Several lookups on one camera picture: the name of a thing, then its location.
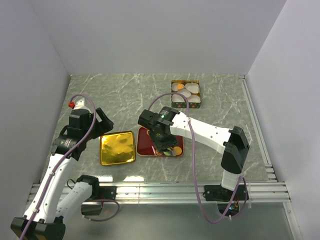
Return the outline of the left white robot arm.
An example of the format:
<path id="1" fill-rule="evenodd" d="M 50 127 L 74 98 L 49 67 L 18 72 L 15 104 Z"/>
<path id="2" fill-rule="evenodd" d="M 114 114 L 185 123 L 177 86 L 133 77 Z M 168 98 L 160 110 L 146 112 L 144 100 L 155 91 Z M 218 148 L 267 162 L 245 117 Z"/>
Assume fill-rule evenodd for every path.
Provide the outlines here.
<path id="1" fill-rule="evenodd" d="M 99 179 L 82 175 L 67 196 L 61 198 L 68 177 L 88 141 L 101 137 L 114 126 L 89 97 L 78 96 L 78 101 L 68 103 L 72 109 L 68 125 L 52 144 L 49 164 L 34 199 L 23 216 L 15 217 L 11 222 L 11 230 L 21 240 L 63 239 L 67 221 L 82 203 L 102 197 Z"/>

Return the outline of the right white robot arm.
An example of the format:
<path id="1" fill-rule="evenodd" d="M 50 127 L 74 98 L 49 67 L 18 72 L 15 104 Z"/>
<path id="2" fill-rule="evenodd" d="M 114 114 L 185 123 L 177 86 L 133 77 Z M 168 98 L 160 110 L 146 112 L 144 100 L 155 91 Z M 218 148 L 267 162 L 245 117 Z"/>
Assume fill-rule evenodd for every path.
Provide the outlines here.
<path id="1" fill-rule="evenodd" d="M 236 185 L 250 150 L 250 144 L 242 128 L 217 127 L 167 106 L 159 113 L 143 110 L 138 124 L 149 130 L 149 136 L 158 153 L 171 153 L 178 143 L 176 137 L 180 136 L 204 144 L 222 154 L 220 194 L 226 200 L 231 200 L 237 195 Z"/>

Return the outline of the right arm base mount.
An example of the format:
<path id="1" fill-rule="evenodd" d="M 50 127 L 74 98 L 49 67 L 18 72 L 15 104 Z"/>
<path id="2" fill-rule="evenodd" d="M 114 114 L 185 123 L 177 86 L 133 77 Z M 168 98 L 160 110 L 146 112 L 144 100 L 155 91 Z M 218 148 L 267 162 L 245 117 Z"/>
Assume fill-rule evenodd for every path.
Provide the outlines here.
<path id="1" fill-rule="evenodd" d="M 216 202 L 229 202 L 232 197 L 233 191 L 223 188 L 221 185 L 205 185 L 204 193 L 202 196 L 205 200 Z M 234 200 L 244 201 L 249 199 L 249 195 L 246 192 L 246 188 L 243 184 L 240 184 L 236 190 Z"/>

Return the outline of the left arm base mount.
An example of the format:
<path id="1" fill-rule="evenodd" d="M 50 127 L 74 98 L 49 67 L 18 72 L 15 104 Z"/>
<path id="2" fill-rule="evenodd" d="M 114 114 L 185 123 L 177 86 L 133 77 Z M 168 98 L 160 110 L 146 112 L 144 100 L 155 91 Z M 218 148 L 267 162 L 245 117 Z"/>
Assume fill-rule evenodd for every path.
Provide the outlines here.
<path id="1" fill-rule="evenodd" d="M 100 186 L 97 198 L 98 199 L 107 199 L 107 200 L 115 200 L 117 194 L 116 186 Z"/>

